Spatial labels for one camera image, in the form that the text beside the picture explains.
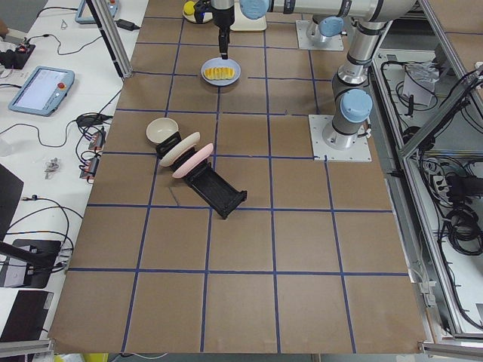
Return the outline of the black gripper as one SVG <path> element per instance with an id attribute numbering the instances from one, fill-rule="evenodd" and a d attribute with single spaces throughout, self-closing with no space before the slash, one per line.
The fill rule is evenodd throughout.
<path id="1" fill-rule="evenodd" d="M 206 13 L 212 13 L 214 24 L 219 28 L 218 44 L 220 56 L 228 60 L 230 27 L 235 22 L 234 0 L 201 0 L 194 5 L 195 21 L 203 23 Z"/>

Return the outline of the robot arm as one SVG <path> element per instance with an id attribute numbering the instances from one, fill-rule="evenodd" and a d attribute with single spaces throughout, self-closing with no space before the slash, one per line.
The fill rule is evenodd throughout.
<path id="1" fill-rule="evenodd" d="M 357 20 L 346 61 L 332 79 L 336 108 L 331 127 L 339 138 L 356 137 L 371 114 L 373 100 L 363 85 L 368 79 L 368 67 L 375 51 L 389 26 L 389 21 Z"/>
<path id="2" fill-rule="evenodd" d="M 240 1 L 241 12 L 250 20 L 257 20 L 268 12 L 281 14 L 317 14 L 336 17 L 358 17 L 367 22 L 381 23 L 394 20 L 413 7 L 413 1 Z M 198 1 L 194 5 L 194 17 L 201 23 L 206 13 L 211 13 L 219 28 L 220 56 L 226 60 L 229 48 L 230 27 L 235 22 L 234 1 Z"/>

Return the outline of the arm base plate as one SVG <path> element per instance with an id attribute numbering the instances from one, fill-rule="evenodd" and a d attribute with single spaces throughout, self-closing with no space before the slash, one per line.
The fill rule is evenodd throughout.
<path id="1" fill-rule="evenodd" d="M 312 20 L 296 21 L 298 48 L 317 51 L 343 51 L 344 45 L 340 34 L 327 37 L 320 33 L 318 24 Z"/>
<path id="2" fill-rule="evenodd" d="M 356 134 L 342 135 L 332 125 L 332 115 L 309 115 L 309 131 L 315 161 L 372 162 L 368 138 L 361 126 Z"/>

